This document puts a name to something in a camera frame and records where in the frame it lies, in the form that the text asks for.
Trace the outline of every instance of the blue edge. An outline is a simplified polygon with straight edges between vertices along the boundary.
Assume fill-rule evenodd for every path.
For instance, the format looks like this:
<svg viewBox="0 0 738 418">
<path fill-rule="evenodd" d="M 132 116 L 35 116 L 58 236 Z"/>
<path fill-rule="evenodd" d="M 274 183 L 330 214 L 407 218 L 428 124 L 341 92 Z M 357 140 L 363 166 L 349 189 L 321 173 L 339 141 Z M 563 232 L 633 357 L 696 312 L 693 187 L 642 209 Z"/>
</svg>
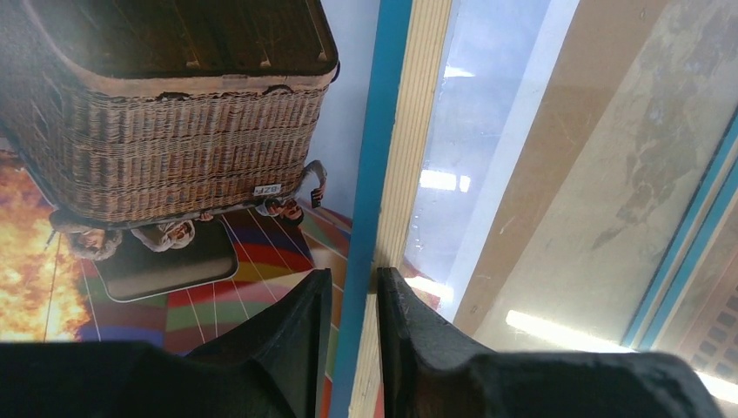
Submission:
<svg viewBox="0 0 738 418">
<path fill-rule="evenodd" d="M 351 403 L 412 6 L 412 0 L 382 0 L 379 5 L 353 211 L 352 240 L 346 267 L 339 347 L 328 415 L 331 418 L 348 416 Z"/>
<path fill-rule="evenodd" d="M 684 216 L 684 220 L 681 222 L 681 225 L 677 230 L 677 234 L 674 236 L 668 252 L 661 262 L 659 270 L 656 272 L 654 280 L 644 296 L 641 306 L 631 322 L 630 328 L 623 338 L 621 344 L 624 347 L 632 347 L 635 343 L 635 337 L 639 330 L 645 325 L 644 322 L 646 321 L 647 313 L 654 304 L 660 289 L 664 286 L 668 270 L 674 264 L 677 253 L 686 244 L 688 231 L 696 221 L 697 213 L 705 205 L 709 191 L 717 181 L 718 174 L 725 164 L 732 164 L 733 166 L 730 169 L 730 173 L 726 177 L 725 182 L 715 197 L 715 201 L 710 207 L 708 215 L 702 222 L 694 240 L 689 244 L 687 254 L 679 266 L 679 269 L 674 276 L 674 280 L 669 284 L 667 293 L 661 301 L 659 308 L 656 310 L 656 314 L 651 320 L 651 323 L 648 324 L 647 330 L 639 342 L 637 349 L 643 351 L 648 350 L 653 346 L 656 338 L 661 332 L 661 329 L 666 325 L 667 319 L 674 310 L 677 301 L 686 290 L 689 278 L 692 276 L 698 260 L 705 251 L 705 245 L 715 234 L 717 226 L 719 225 L 725 211 L 728 209 L 730 200 L 733 198 L 736 189 L 738 189 L 738 169 L 736 169 L 734 161 L 727 161 L 728 154 L 737 139 L 738 119 L 734 113 L 731 126 L 723 137 L 717 152 L 713 156 L 713 160 L 710 162 L 710 166 L 698 186 L 697 192 Z"/>
</svg>

